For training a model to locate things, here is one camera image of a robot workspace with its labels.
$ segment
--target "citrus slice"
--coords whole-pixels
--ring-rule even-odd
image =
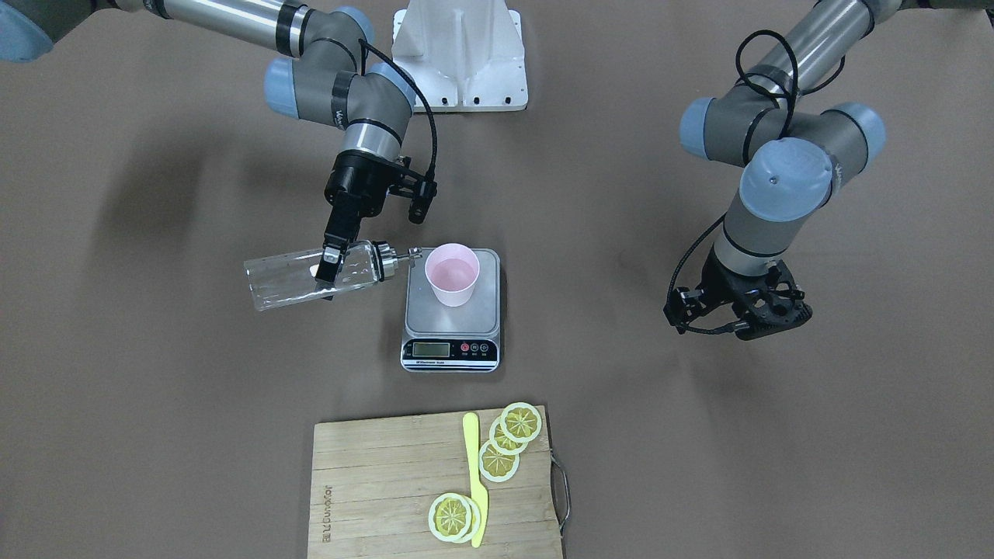
[[[519,455],[528,447],[528,443],[515,443],[500,427],[500,418],[494,420],[490,426],[490,442],[494,445],[494,450],[502,455]]]
[[[542,431],[542,415],[535,406],[524,402],[504,408],[498,421],[507,438],[515,443],[530,443]]]
[[[472,524],[472,508],[458,493],[443,493],[428,510],[428,529],[441,541],[454,542],[466,535]]]
[[[521,457],[517,455],[508,456],[498,453],[494,448],[493,441],[487,441],[480,449],[480,473],[496,483],[510,479],[514,472],[518,471],[520,463]]]
[[[466,535],[455,540],[454,543],[466,543],[467,541],[473,539],[473,536],[476,535],[476,532],[480,531],[480,522],[483,519],[483,514],[480,512],[480,507],[477,506],[476,501],[465,495],[459,495],[459,496],[461,496],[462,499],[466,501],[467,504],[469,504],[469,512],[473,518],[473,521],[470,523],[469,531],[466,532]]]

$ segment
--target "white plastic bracket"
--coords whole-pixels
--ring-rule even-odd
[[[528,106],[521,14],[504,0],[411,0],[394,15],[394,61],[439,112]],[[420,99],[417,111],[424,112]]]

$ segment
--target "kitchen scale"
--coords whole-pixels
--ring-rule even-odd
[[[425,259],[433,249],[423,249]],[[500,364],[500,258],[473,249],[480,277],[461,306],[438,302],[424,266],[408,273],[401,365],[412,372],[489,373]]]

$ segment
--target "metal pourer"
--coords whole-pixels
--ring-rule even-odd
[[[408,253],[405,255],[398,255],[397,250],[385,241],[378,241],[373,244],[373,247],[376,248],[377,264],[381,271],[380,281],[392,278],[397,273],[397,268],[400,267],[401,262],[407,261],[410,266],[413,266],[416,259],[423,257],[421,249],[418,247],[408,249]]]

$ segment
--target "cutting board handle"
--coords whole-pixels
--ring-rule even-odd
[[[567,520],[570,519],[570,512],[572,508],[572,502],[570,499],[570,480],[566,475],[566,469],[563,468],[563,464],[556,459],[556,453],[554,453],[551,448],[549,448],[549,455],[550,457],[552,457],[553,460],[552,462],[553,508],[556,510],[556,519],[560,523],[560,535],[564,535],[566,532],[566,523]],[[560,477],[563,480],[563,499],[564,499],[563,506],[560,506],[559,500],[556,499],[556,480],[555,480],[556,471],[559,472]]]

